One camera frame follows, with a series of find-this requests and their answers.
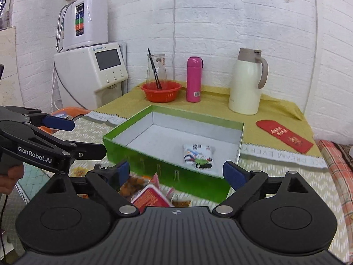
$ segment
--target black cable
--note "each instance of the black cable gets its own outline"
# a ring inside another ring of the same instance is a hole
[[[66,88],[66,86],[62,83],[62,81],[61,81],[61,79],[60,79],[60,77],[59,77],[58,70],[56,69],[55,62],[54,62],[54,69],[55,69],[55,71],[56,71],[56,75],[58,76],[59,82],[62,84],[62,87],[67,91],[67,93],[72,97],[72,99],[80,105],[80,107],[82,107],[82,108],[84,108],[85,110],[87,110],[81,103],[79,103],[79,102],[77,101],[77,99],[75,99],[75,98],[72,96],[72,94],[68,91],[68,89]]]
[[[4,214],[5,206],[6,206],[6,203],[7,203],[7,202],[8,202],[8,195],[6,195],[5,202],[4,202],[4,205],[2,206],[2,210],[1,210],[1,215],[0,215],[0,230],[2,230],[2,215]],[[3,251],[3,253],[4,253],[3,261],[4,261],[4,263],[6,264],[6,253],[5,253],[4,240],[2,239],[2,232],[1,232],[1,234],[0,234],[0,239],[1,239],[2,251]]]

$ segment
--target red packet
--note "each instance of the red packet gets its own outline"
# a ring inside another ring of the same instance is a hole
[[[157,173],[153,175],[152,179],[150,180],[150,183],[152,183],[157,189],[159,189],[159,178]]]
[[[172,207],[167,198],[153,185],[148,184],[139,195],[131,201],[142,213],[146,206]]]
[[[307,153],[314,145],[274,120],[259,120],[256,125],[300,153]]]

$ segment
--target blue gripper pad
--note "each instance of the blue gripper pad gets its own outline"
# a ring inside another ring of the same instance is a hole
[[[234,162],[226,161],[223,164],[223,177],[236,191],[249,181],[250,172],[246,171]]]
[[[127,180],[130,177],[130,164],[126,161],[122,164],[120,164],[119,167],[116,168],[119,174],[119,185],[120,187],[123,186],[123,184],[125,182],[127,182]]]
[[[51,129],[72,131],[75,128],[75,122],[69,119],[62,119],[60,117],[53,117],[48,115],[42,119],[42,124]]]

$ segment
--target orange plastic object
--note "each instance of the orange plastic object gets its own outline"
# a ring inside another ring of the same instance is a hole
[[[67,113],[68,115],[72,117],[77,117],[80,114],[88,114],[90,110],[85,110],[83,108],[76,108],[76,107],[68,107],[68,108],[62,108],[61,110],[57,110],[56,112],[53,112],[52,115],[58,114],[58,113]],[[53,130],[46,127],[46,126],[41,126],[39,127],[41,130],[45,131],[46,133],[53,134]]]
[[[156,83],[150,88],[147,88],[147,85],[144,84],[141,89],[145,92],[146,98],[150,102],[171,102],[177,98],[181,84],[175,81],[168,81],[168,86],[165,90],[158,90]]]

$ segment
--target human hand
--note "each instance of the human hand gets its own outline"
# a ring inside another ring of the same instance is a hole
[[[8,170],[7,175],[0,175],[0,193],[9,195],[17,180],[23,177],[24,167],[23,164],[14,166]]]

